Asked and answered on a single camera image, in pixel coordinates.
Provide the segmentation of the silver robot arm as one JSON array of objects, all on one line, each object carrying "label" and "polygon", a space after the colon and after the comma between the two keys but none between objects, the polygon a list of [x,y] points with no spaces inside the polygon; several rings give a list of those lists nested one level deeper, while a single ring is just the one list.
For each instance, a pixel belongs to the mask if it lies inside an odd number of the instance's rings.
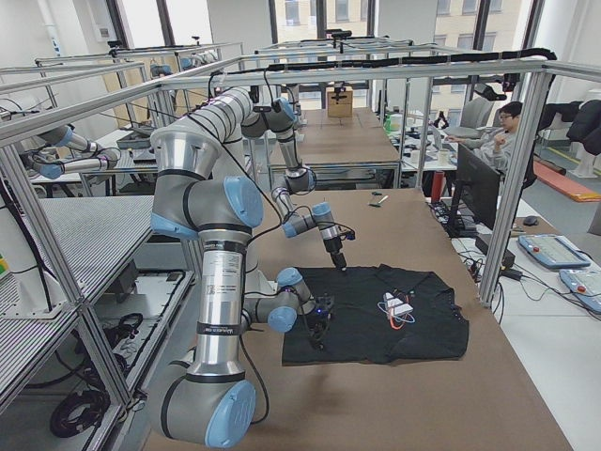
[{"label": "silver robot arm", "polygon": [[211,175],[222,142],[177,124],[151,136],[159,165],[151,227],[197,241],[202,262],[196,343],[151,386],[151,424],[167,438],[213,448],[239,443],[253,421],[256,390],[239,361],[243,334],[254,323],[285,333],[316,309],[294,268],[279,273],[273,295],[246,298],[247,251],[263,202],[247,177]]},{"label": "silver robot arm", "polygon": [[318,228],[326,251],[330,254],[335,268],[343,271],[347,262],[343,254],[344,232],[335,223],[330,204],[322,202],[310,208],[307,214],[300,214],[291,196],[309,193],[316,187],[314,171],[302,162],[297,151],[297,117],[290,103],[278,98],[271,106],[256,106],[242,121],[242,135],[255,138],[266,131],[275,134],[285,161],[285,173],[274,183],[270,195],[283,216],[282,229],[288,238],[298,236],[310,229]]}]

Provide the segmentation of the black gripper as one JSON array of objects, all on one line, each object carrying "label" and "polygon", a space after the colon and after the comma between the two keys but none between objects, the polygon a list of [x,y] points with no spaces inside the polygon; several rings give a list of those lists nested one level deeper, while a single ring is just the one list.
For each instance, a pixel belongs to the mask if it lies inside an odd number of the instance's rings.
[{"label": "black gripper", "polygon": [[331,261],[336,269],[347,267],[346,258],[342,252],[343,244],[339,237],[324,240],[326,251],[330,254]]},{"label": "black gripper", "polygon": [[313,348],[323,348],[323,340],[333,320],[334,296],[317,296],[315,308],[307,315],[309,342]]}]

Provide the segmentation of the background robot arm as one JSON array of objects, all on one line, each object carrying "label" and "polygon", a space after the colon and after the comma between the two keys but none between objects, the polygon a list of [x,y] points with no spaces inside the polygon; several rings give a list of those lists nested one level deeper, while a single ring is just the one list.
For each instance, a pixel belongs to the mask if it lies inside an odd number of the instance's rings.
[{"label": "background robot arm", "polygon": [[[71,126],[63,125],[39,134],[41,148],[28,150],[22,156],[25,167],[46,179],[58,179],[64,174],[101,171],[116,167],[119,148],[104,148],[95,141],[77,134]],[[69,157],[55,158],[45,154],[49,148],[66,148]]]}]

